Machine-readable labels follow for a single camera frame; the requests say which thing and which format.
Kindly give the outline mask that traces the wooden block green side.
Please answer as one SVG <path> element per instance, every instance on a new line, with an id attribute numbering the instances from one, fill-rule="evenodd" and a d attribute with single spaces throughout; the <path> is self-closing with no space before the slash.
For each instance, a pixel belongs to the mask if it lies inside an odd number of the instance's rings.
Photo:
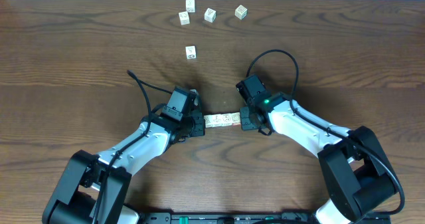
<path id="1" fill-rule="evenodd" d="M 213 115 L 206 115 L 204 116 L 204 120 L 205 120 L 205 127 L 206 128 L 212 128 L 213 127 Z"/>

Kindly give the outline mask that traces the wooden block snail letter Y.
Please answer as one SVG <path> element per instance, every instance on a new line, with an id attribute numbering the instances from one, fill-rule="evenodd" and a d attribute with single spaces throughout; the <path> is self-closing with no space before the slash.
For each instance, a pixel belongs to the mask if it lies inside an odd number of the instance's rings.
<path id="1" fill-rule="evenodd" d="M 231 116 L 233 126 L 240 125 L 240 113 L 239 112 L 231 113 L 230 116 Z"/>

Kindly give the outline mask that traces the wooden block blue side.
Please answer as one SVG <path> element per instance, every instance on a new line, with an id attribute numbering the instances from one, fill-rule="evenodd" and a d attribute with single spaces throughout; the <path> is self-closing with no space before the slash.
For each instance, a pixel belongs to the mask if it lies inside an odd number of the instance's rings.
<path id="1" fill-rule="evenodd" d="M 211 118 L 212 127 L 221 127 L 223 126 L 222 114 L 214 114 Z"/>
<path id="2" fill-rule="evenodd" d="M 232 117 L 230 114 L 222 114 L 222 126 L 231 126 L 232 125 Z"/>

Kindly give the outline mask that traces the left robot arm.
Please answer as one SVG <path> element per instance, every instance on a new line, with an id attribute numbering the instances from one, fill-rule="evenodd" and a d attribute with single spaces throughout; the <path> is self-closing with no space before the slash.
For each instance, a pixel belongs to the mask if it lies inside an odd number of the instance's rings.
<path id="1" fill-rule="evenodd" d="M 137 223 L 125 207 L 132 177 L 170 146 L 205 135 L 196 90 L 175 87 L 166 104 L 145 116 L 137 130 L 110 149 L 76 152 L 68 161 L 42 214 L 43 223 Z"/>

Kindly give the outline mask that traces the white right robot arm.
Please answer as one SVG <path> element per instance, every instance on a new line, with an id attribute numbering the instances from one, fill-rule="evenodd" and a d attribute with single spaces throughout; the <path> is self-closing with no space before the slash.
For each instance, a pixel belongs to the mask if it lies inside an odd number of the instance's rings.
<path id="1" fill-rule="evenodd" d="M 399 213 L 404 190 L 375 133 L 335 126 L 302 108 L 292 96 L 240 88 L 247 115 L 242 125 L 268 128 L 291 138 L 319 160 L 329 200 L 314 217 L 318 223 L 359 223 L 381 203 L 399 195 L 400 204 L 385 215 Z"/>

